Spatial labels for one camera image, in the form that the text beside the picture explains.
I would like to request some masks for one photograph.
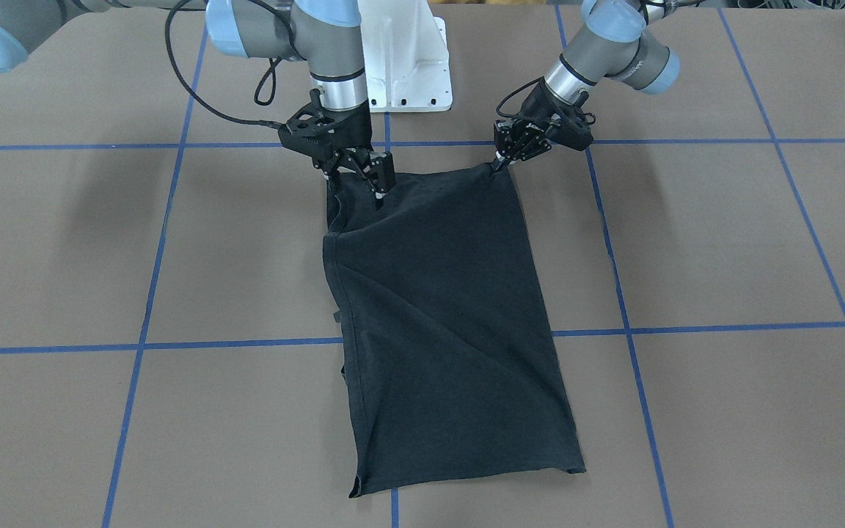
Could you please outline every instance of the folded garment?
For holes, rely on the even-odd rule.
[[[325,274],[341,310],[351,497],[503,472],[583,472],[516,188],[489,164],[329,181]]]

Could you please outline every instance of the dark cloth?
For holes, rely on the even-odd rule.
[[[358,450],[350,496],[583,472],[510,175],[401,174],[375,201],[353,175],[329,183],[325,274]]]

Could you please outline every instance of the fabric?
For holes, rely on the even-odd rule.
[[[358,469],[351,497],[420,482],[583,472],[516,189],[490,165],[329,183]]]

